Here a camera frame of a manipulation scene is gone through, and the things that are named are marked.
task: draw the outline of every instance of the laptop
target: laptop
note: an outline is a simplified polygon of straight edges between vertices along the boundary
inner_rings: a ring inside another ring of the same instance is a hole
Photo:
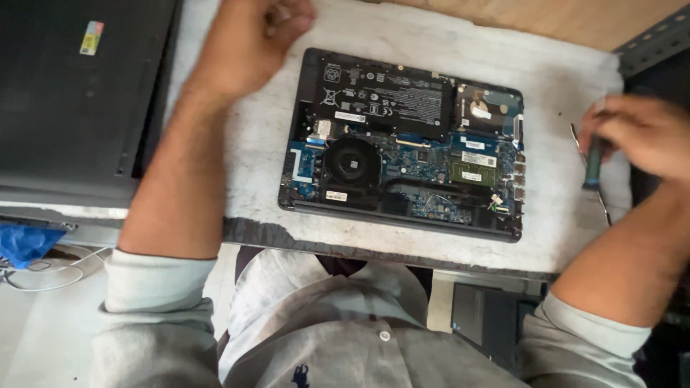
[[[158,140],[179,4],[0,1],[0,201],[128,207]]]
[[[515,89],[309,48],[278,204],[517,242],[523,112]]]

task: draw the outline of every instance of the white wire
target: white wire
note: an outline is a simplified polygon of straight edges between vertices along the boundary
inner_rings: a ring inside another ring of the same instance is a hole
[[[105,260],[104,260],[101,256],[99,256],[98,254],[101,253],[101,252],[103,252],[103,251],[105,251],[106,249],[108,249],[108,248],[107,248],[107,247],[106,247],[106,248],[101,248],[101,249],[99,249],[99,250],[97,250],[97,251],[94,251],[94,252],[92,252],[92,253],[90,253],[90,254],[84,256],[83,258],[81,258],[81,259],[77,260],[76,262],[73,262],[72,264],[69,264],[69,265],[59,266],[59,267],[51,267],[51,268],[52,268],[51,271],[46,271],[48,268],[46,268],[46,270],[38,270],[38,271],[33,271],[33,270],[30,270],[30,269],[13,269],[13,270],[3,269],[3,270],[2,270],[2,271],[3,271],[3,275],[2,275],[2,276],[3,276],[3,279],[5,280],[5,282],[8,284],[8,286],[12,287],[12,288],[15,289],[15,290],[19,290],[19,291],[24,291],[24,292],[42,292],[42,291],[51,291],[51,290],[61,289],[62,287],[67,287],[67,286],[69,286],[69,285],[71,285],[71,284],[74,284],[74,283],[80,281],[80,280],[84,277],[84,271],[83,271],[83,269],[77,267],[77,264],[83,262],[84,260],[86,260],[86,259],[88,259],[88,258],[90,258],[91,256],[94,256],[94,255],[95,255],[97,258],[99,258],[102,262],[104,262]],[[74,280],[71,280],[71,281],[69,281],[69,282],[67,282],[67,283],[65,283],[65,284],[60,284],[59,286],[48,287],[48,288],[44,288],[44,289],[24,289],[24,288],[21,288],[21,287],[15,285],[14,283],[12,283],[12,281],[10,281],[10,276],[11,276],[14,272],[53,273],[53,272],[62,271],[62,270],[64,270],[65,268],[74,268],[74,269],[78,270],[78,271],[79,271],[79,277],[76,278],[76,279],[74,279]]]

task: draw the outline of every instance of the shirt sleeve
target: shirt sleeve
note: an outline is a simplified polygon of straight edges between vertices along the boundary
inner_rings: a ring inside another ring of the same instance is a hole
[[[213,304],[201,296],[215,261],[113,252],[91,387],[221,386]]]
[[[524,320],[522,379],[543,387],[644,387],[633,352],[651,333],[576,309],[549,294]]]

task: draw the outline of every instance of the fist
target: fist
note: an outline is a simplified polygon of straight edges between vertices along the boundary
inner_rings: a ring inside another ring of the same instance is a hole
[[[259,90],[314,17],[309,0],[221,0],[186,86],[226,100]]]
[[[660,99],[609,95],[582,118],[580,150],[587,153],[592,134],[610,140],[648,173],[690,183],[690,115]]]

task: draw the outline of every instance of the black battery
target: black battery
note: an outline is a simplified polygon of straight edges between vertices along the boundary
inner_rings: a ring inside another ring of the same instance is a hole
[[[437,141],[448,135],[453,87],[447,77],[344,55],[320,62],[316,118]]]

